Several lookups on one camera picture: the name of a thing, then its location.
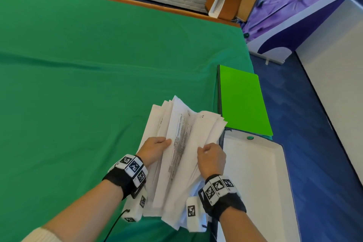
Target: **blue carpet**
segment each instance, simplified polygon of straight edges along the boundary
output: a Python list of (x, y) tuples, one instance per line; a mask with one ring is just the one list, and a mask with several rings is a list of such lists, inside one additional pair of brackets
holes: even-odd
[(284, 147), (302, 242), (363, 241), (363, 189), (296, 56), (251, 56)]

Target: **green tablecloth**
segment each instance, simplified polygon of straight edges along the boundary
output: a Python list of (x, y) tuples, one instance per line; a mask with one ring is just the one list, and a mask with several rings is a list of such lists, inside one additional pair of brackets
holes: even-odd
[[(253, 72), (236, 27), (107, 0), (0, 5), (2, 241), (20, 241), (135, 153), (152, 104), (177, 95), (216, 112), (217, 65)], [(121, 236), (208, 239), (159, 218), (120, 220), (109, 240)]]

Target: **hand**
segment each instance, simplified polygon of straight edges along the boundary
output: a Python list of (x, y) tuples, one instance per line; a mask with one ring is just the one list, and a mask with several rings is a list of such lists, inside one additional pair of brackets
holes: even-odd
[(226, 154), (218, 144), (209, 143), (204, 148), (198, 147), (198, 168), (205, 180), (213, 174), (223, 175), (225, 164)]
[(144, 163), (144, 166), (149, 166), (160, 159), (164, 150), (171, 144), (171, 139), (165, 137), (150, 137), (136, 154)]

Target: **stack of paper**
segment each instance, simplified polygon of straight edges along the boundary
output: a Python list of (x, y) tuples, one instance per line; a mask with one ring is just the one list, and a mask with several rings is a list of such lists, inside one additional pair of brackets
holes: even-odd
[(197, 194), (203, 181), (197, 148), (217, 143), (226, 124), (216, 113), (194, 112), (176, 96), (162, 106), (152, 106), (139, 149), (154, 136), (166, 137), (172, 143), (162, 158), (148, 168), (144, 216), (159, 216), (176, 230), (184, 226), (187, 198)]

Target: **white sleeve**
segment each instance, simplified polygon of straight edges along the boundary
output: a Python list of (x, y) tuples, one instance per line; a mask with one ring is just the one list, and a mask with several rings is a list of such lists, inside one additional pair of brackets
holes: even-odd
[(58, 237), (52, 232), (37, 228), (33, 230), (27, 237), (25, 237), (21, 242), (62, 242)]

